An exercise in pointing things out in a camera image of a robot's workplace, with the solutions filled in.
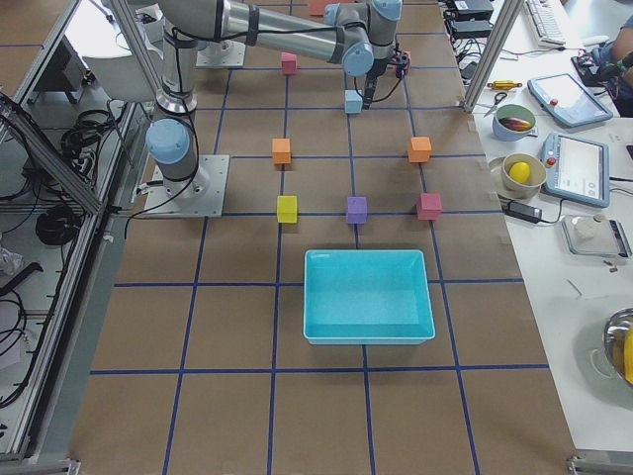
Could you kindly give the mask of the black gripper teal-tray side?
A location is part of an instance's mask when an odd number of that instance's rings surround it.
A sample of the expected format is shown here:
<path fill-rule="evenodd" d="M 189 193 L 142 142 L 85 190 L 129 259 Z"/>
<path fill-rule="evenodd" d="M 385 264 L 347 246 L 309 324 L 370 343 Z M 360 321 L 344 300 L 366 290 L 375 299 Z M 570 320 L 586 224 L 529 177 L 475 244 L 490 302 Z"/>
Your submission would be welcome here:
<path fill-rule="evenodd" d="M 377 87 L 377 80 L 385 74 L 387 67 L 391 64 L 388 58 L 377 58 L 373 61 L 370 70 L 366 73 L 363 96 L 362 109 L 369 110 L 374 102 L 374 95 Z"/>

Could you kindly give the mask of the silver robot arm near teal tray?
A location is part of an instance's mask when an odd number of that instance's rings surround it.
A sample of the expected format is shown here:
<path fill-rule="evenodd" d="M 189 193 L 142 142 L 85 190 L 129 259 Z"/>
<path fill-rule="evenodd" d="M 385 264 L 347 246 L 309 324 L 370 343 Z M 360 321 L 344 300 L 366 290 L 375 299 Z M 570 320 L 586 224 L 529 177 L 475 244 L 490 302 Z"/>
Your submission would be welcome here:
<path fill-rule="evenodd" d="M 194 129 L 197 98 L 194 69 L 202 42 L 238 41 L 339 64 L 362 76 L 362 106 L 374 101 L 378 79 L 400 63 L 396 30 L 399 1 L 357 1 L 326 6 L 322 23 L 236 1 L 161 1 L 163 65 L 155 95 L 160 112 L 145 144 L 172 200 L 191 197 L 207 185 Z"/>

